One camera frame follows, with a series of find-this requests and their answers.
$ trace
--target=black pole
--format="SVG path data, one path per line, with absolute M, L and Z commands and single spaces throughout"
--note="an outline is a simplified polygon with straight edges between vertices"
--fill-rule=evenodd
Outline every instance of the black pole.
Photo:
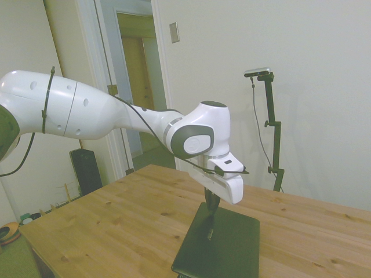
M 273 72 L 268 75 L 258 76 L 258 81 L 264 81 L 265 94 L 267 96 L 268 121 L 265 122 L 265 127 L 274 126 L 274 142 L 273 142 L 273 163 L 272 167 L 268 167 L 269 173 L 275 173 L 276 182 L 274 184 L 274 191 L 281 190 L 281 183 L 283 179 L 284 169 L 279 168 L 279 151 L 281 145 L 281 122 L 276 122 L 274 115 L 273 91 L 272 82 L 274 79 Z

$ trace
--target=black stand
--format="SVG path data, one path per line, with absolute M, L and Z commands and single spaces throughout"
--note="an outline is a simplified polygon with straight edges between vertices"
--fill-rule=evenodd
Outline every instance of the black stand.
M 179 278 L 258 278 L 257 219 L 201 203 L 172 265 Z
M 268 167 L 269 173 L 275 173 L 276 182 L 274 183 L 273 190 L 280 191 L 283 179 L 284 169 L 279 168 L 279 149 L 281 144 L 281 122 L 276 122 L 274 116 L 274 105 L 273 105 L 273 92 L 272 82 L 274 79 L 273 72 L 268 75 L 258 76 L 258 81 L 264 81 L 265 83 L 265 94 L 267 96 L 267 107 L 268 107 L 268 121 L 265 122 L 265 127 L 274 126 L 274 143 L 273 143 L 273 163 L 272 167 Z

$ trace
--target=black cable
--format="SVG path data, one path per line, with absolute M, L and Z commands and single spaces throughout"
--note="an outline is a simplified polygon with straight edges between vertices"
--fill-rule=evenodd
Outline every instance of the black cable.
M 10 172 L 10 173 L 2 174 L 2 175 L 0 175 L 0 177 L 6 177 L 7 175 L 12 175 L 12 174 L 14 174 L 16 171 L 18 171 L 19 169 L 21 169 L 23 163 L 26 161 L 26 158 L 27 158 L 27 156 L 28 156 L 28 153 L 30 152 L 30 149 L 31 149 L 31 146 L 32 146 L 32 142 L 34 141 L 34 138 L 35 138 L 35 133 L 33 133 L 32 136 L 31 136 L 30 143 L 29 143 L 29 145 L 28 145 L 28 148 L 27 148 L 27 150 L 26 150 L 26 153 L 25 153 L 25 155 L 24 155 L 24 157 L 23 157 L 23 160 L 22 160 L 21 164 L 19 164 L 18 168 L 15 169 L 14 171 Z
M 269 157 L 268 157 L 267 152 L 265 151 L 265 148 L 264 148 L 264 145 L 263 145 L 263 141 L 261 140 L 259 121 L 257 119 L 256 107 L 255 107 L 255 84 L 254 84 L 254 80 L 253 80 L 252 77 L 250 77 L 250 80 L 251 80 L 251 83 L 252 83 L 251 87 L 253 88 L 253 107 L 254 107 L 254 114 L 255 114 L 255 119 L 256 119 L 257 131 L 258 131 L 258 134 L 259 134 L 259 141 L 260 141 L 261 148 L 263 149 L 263 152 L 265 154 L 265 157 L 268 160 L 269 166 L 272 168 L 271 161 L 269 160 Z
M 168 148 L 161 142 L 161 140 L 158 138 L 158 136 L 156 135 L 155 131 L 153 131 L 153 129 L 151 128 L 151 126 L 146 122 L 146 120 L 142 117 L 142 115 L 130 104 L 128 103 L 127 101 L 119 98 L 119 97 L 115 97 L 116 99 L 118 99 L 119 101 L 125 103 L 127 106 L 129 106 L 132 110 L 134 110 L 134 112 L 138 115 L 138 117 L 143 121 L 143 123 L 148 127 L 148 129 L 150 130 L 150 132 L 153 134 L 153 136 L 156 138 L 156 140 L 160 143 L 160 146 L 169 154 L 171 154 L 172 156 L 174 156 L 175 158 L 178 158 L 182 161 L 185 161 L 199 169 L 201 169 L 202 171 L 206 172 L 206 173 L 215 173 L 216 170 L 212 170 L 212 169 L 206 169 L 206 168 L 203 168 L 187 159 L 184 159 L 184 158 L 181 158 L 175 154 L 173 154 L 171 151 L 168 150 Z M 223 173 L 227 173 L 227 174 L 249 174 L 249 172 L 247 171 L 221 171 Z

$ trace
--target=doorway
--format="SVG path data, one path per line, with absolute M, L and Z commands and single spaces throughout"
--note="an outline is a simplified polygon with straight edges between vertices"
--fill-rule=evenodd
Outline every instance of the doorway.
M 152 16 L 117 13 L 133 103 L 155 111 L 166 109 L 155 27 Z M 134 169 L 149 164 L 175 169 L 174 157 L 155 137 L 139 133 L 141 153 L 132 153 Z

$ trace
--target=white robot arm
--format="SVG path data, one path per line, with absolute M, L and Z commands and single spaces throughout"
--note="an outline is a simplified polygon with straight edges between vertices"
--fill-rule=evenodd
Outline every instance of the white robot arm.
M 229 203 L 242 199 L 242 177 L 235 172 L 244 171 L 244 166 L 230 153 L 230 114 L 224 104 L 204 101 L 184 116 L 128 106 L 59 76 L 13 71 L 0 80 L 0 161 L 25 133 L 95 140 L 116 128 L 154 132 L 176 157 L 197 156 L 198 166 L 211 171 L 195 167 L 194 179 Z

